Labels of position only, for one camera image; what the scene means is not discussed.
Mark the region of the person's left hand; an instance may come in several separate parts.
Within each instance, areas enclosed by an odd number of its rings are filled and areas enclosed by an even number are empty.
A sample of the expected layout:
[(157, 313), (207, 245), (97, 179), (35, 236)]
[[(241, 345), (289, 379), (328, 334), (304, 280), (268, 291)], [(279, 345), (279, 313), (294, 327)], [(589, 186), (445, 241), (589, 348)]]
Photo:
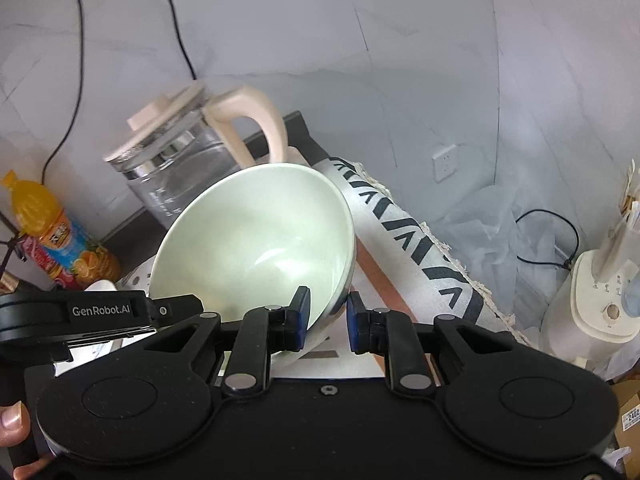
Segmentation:
[[(13, 448), (25, 441), (30, 435), (30, 417), (27, 408), (22, 401), (1, 408), (1, 434), (2, 448)], [(13, 478), (26, 480), (32, 478), (37, 472), (48, 466), (53, 460), (51, 454), (43, 455), (39, 460), (28, 465), (15, 467)]]

